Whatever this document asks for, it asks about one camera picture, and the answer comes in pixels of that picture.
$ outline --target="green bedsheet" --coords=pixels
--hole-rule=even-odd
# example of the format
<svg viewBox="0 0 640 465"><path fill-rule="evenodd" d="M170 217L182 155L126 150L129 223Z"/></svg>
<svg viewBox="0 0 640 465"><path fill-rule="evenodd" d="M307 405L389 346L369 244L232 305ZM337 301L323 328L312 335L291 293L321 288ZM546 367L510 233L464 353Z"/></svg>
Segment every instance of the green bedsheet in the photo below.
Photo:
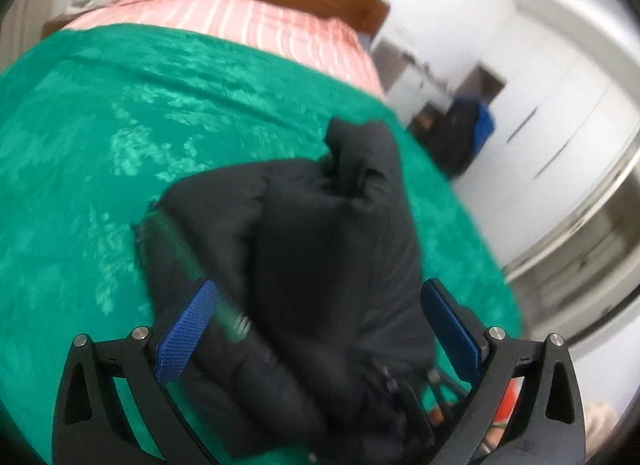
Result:
<svg viewBox="0 0 640 465"><path fill-rule="evenodd" d="M0 76L0 398L45 460L73 337L120 338L153 322L129 228L149 201L205 169L317 158L333 116L391 127L424 276L439 277L485 324L518 334L511 292L472 222L383 103L288 60L189 32L66 30ZM130 411L130 397L125 405ZM132 424L150 449L136 414ZM306 463L306 453L245 462Z"/></svg>

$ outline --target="nightstand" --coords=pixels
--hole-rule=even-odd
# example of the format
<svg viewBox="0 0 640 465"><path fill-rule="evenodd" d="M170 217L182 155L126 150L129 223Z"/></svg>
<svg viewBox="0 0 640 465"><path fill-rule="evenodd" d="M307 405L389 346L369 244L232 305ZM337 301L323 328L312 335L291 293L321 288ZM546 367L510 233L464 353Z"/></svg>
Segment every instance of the nightstand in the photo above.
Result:
<svg viewBox="0 0 640 465"><path fill-rule="evenodd" d="M386 93L387 105L407 127L427 104L445 113L453 96L439 85L415 59L382 39L371 55Z"/></svg>

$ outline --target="blue gripper pad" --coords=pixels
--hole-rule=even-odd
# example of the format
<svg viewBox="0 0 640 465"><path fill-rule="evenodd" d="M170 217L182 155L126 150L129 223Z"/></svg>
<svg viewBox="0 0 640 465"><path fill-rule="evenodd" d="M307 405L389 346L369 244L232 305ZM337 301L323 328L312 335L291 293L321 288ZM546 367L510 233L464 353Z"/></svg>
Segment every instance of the blue gripper pad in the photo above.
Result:
<svg viewBox="0 0 640 465"><path fill-rule="evenodd" d="M422 285L420 305L458 378L477 384L481 379L482 351L456 314L458 303L437 279L430 279Z"/></svg>
<svg viewBox="0 0 640 465"><path fill-rule="evenodd" d="M180 376L217 305L218 289L207 279L158 345L154 372L162 387Z"/></svg>

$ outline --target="cabinet handle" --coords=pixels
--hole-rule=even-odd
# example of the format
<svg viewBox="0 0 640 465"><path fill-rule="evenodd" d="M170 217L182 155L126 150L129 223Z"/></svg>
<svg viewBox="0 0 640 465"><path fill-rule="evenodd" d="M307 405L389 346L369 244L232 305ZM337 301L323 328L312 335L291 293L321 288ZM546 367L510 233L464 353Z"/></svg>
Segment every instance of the cabinet handle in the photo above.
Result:
<svg viewBox="0 0 640 465"><path fill-rule="evenodd" d="M535 114L536 114L536 111L538 111L538 106L536 106L535 108L533 108L533 111L532 111L532 112L527 116L527 118L526 118L526 119L524 119L524 121L522 122L522 124L521 124L521 125L519 125L519 126L516 128L516 130L511 134L511 136L510 136L509 138L507 138L507 144L508 144L511 140L513 140L513 137L515 137L515 136L520 132L520 130L521 130L521 129L522 129L522 128L527 124L527 122L529 122L529 121L533 118L533 115L535 115Z"/></svg>
<svg viewBox="0 0 640 465"><path fill-rule="evenodd" d="M535 175L535 176L533 177L533 179L535 180L535 179L536 179L537 177L539 177L543 172L545 172L545 171L546 171L546 168L548 168L548 167L553 163L553 161L554 161L556 158L558 158L558 156L560 156L560 153L562 153L562 152L566 149L566 147L567 147L568 145L569 145L569 140L567 140L567 141L566 141L566 143L564 144L564 146L562 146L562 147L560 148L560 150L559 150L559 151L558 151L554 156L552 156L552 157L551 157L551 160L549 160L549 161L548 161L548 162L547 162L547 163L542 167L542 169L540 169L540 170L538 171L538 174L537 174L537 175Z"/></svg>

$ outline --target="pink striped sheet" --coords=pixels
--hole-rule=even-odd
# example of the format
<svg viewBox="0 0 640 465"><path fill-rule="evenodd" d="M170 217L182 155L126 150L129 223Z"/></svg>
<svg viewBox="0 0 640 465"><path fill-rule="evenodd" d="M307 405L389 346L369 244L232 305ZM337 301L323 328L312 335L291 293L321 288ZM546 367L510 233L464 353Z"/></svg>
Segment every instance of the pink striped sheet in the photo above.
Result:
<svg viewBox="0 0 640 465"><path fill-rule="evenodd" d="M114 23L165 26L238 42L299 62L384 100L356 32L338 19L256 0L121 0L76 19L84 30Z"/></svg>

